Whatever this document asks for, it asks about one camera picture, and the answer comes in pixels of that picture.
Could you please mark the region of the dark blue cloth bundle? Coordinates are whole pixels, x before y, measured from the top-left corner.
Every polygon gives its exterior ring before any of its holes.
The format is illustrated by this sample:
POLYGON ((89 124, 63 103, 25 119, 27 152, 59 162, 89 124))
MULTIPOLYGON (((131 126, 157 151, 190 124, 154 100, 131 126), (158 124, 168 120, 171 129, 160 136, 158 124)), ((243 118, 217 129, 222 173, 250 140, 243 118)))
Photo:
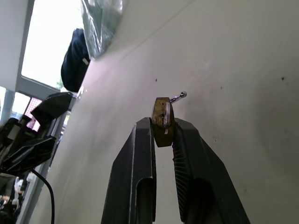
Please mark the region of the dark blue cloth bundle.
POLYGON ((76 93, 79 91, 89 63, 90 57, 84 30, 77 28, 72 33, 71 42, 61 66, 61 79, 66 90, 76 93))

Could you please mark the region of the brass padlock with silver shackle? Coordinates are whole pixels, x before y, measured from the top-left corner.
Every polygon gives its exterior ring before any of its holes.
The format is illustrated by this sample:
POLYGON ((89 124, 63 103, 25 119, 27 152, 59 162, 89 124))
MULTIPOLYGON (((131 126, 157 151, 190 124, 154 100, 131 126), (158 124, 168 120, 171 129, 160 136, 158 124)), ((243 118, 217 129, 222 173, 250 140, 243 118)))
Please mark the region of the brass padlock with silver shackle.
POLYGON ((158 147, 168 147, 172 144, 176 126, 172 105, 186 96, 187 92, 182 91, 172 98, 156 98, 151 121, 158 147))

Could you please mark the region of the clear crinkled plastic bag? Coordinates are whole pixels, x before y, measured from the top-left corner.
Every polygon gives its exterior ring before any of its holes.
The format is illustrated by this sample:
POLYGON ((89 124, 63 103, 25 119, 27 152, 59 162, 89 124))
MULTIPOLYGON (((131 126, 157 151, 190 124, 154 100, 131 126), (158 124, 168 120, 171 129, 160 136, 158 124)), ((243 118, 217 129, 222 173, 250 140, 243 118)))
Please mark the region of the clear crinkled plastic bag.
POLYGON ((80 0, 89 57, 103 55, 114 40, 127 0, 80 0))

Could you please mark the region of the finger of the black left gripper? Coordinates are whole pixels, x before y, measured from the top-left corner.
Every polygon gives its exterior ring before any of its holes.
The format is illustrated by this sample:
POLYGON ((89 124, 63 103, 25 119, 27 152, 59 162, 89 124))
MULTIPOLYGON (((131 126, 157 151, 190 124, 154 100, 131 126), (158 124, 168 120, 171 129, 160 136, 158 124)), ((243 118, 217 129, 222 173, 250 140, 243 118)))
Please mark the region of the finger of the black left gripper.
POLYGON ((56 137, 26 141, 3 161, 3 172, 27 172, 51 158, 56 137))
POLYGON ((59 118, 69 109, 71 100, 72 94, 70 92, 51 94, 31 114, 41 126, 47 126, 52 120, 59 118))

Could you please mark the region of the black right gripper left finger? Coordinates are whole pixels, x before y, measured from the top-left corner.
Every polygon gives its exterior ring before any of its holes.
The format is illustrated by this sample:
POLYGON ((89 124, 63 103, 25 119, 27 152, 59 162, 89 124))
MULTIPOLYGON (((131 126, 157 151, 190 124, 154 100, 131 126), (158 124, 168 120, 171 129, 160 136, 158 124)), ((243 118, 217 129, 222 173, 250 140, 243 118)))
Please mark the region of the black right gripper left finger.
POLYGON ((153 224, 157 173, 151 119, 134 124, 110 173, 101 224, 153 224))

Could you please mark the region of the pink perforated panel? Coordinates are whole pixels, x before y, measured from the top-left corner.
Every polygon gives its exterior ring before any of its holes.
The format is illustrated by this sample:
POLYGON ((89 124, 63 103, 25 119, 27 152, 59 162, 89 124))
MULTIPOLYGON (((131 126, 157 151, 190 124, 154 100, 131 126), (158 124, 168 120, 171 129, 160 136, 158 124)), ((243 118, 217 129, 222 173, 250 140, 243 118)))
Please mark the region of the pink perforated panel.
POLYGON ((31 112, 38 107, 41 104, 42 100, 37 99, 37 98, 31 98, 29 101, 29 104, 25 110, 24 115, 30 118, 30 121, 27 123, 27 127, 34 130, 38 131, 40 128, 39 122, 35 119, 35 117, 31 114, 31 112))

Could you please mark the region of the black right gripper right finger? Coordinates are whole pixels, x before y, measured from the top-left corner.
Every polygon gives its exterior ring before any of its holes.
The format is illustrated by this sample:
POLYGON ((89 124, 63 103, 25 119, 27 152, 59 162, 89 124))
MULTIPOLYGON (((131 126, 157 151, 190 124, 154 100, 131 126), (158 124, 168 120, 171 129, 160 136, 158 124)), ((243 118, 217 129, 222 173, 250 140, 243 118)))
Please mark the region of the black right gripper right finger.
POLYGON ((250 224, 224 163, 193 124, 175 122, 173 162, 183 224, 250 224))

